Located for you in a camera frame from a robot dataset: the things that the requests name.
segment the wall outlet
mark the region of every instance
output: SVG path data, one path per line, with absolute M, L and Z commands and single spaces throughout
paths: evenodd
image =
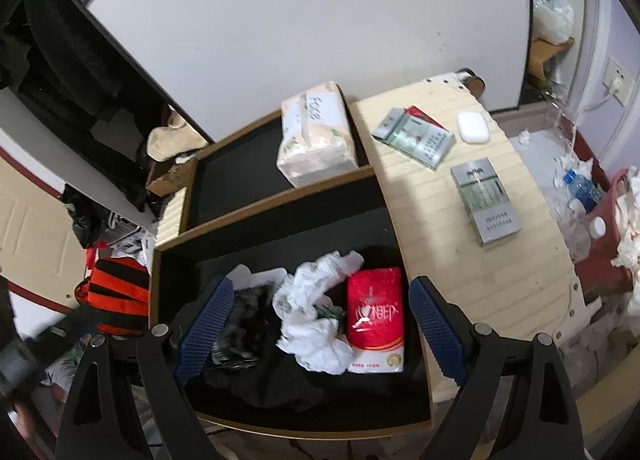
M 609 56 L 609 64 L 607 65 L 607 70 L 604 73 L 604 80 L 602 82 L 607 87 L 611 87 L 611 83 L 613 83 L 613 80 L 616 78 L 622 81 L 622 87 L 620 87 L 620 90 L 618 90 L 614 96 L 620 101 L 622 106 L 626 106 L 631 99 L 631 93 L 636 85 L 636 80 L 633 79 L 616 60 Z

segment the red bag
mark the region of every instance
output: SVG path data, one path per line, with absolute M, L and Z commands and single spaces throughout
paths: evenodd
M 133 258 L 103 258 L 76 287 L 76 300 L 92 307 L 96 328 L 112 335 L 142 335 L 148 328 L 149 274 Z
M 349 277 L 346 331 L 353 348 L 350 372 L 402 371 L 404 311 L 399 268 L 360 271 Z

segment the red and black striped cloth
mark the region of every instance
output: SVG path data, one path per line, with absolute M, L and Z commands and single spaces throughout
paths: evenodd
M 75 294 L 94 309 L 102 332 L 141 335 L 148 328 L 149 273 L 133 258 L 98 260 Z

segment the screw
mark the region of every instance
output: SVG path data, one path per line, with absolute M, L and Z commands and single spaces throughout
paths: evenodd
M 476 323 L 474 325 L 474 330 L 476 330 L 480 335 L 489 335 L 494 331 L 489 325 L 487 325 L 487 323 Z
M 549 346 L 554 340 L 551 339 L 551 336 L 549 334 L 545 334 L 544 332 L 540 332 L 538 334 L 538 342 L 541 345 L 545 345 L 545 346 Z
M 89 344 L 94 348 L 97 348 L 98 346 L 102 346 L 104 344 L 104 334 L 94 335 L 91 338 L 91 341 L 89 341 Z
M 151 334 L 155 337 L 162 337 L 167 332 L 169 332 L 169 327 L 164 323 L 160 323 L 160 325 L 156 325 L 151 329 Z

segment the beige surface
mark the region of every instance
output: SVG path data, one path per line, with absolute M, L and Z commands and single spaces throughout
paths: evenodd
M 375 141 L 369 134 L 392 107 L 416 105 L 456 134 L 456 143 L 436 171 Z M 466 90 L 415 83 L 350 105 L 385 196 L 409 278 L 428 276 L 445 299 L 474 323 L 489 323 L 501 335 L 530 339 L 549 334 L 567 312 L 574 267 L 558 226 L 511 143 Z M 491 140 L 467 145 L 456 128 L 460 111 L 487 119 Z M 450 167 L 488 157 L 505 186 L 523 230 L 480 247 Z M 430 357 L 433 400 L 451 398 L 456 387 Z
M 156 247 L 173 240 L 180 234 L 180 220 L 182 218 L 182 206 L 187 188 L 177 191 L 174 197 L 168 202 L 158 222 L 158 232 L 156 233 Z
M 33 294 L 76 307 L 84 278 L 84 250 L 71 218 L 45 193 L 0 159 L 0 265 L 2 275 Z

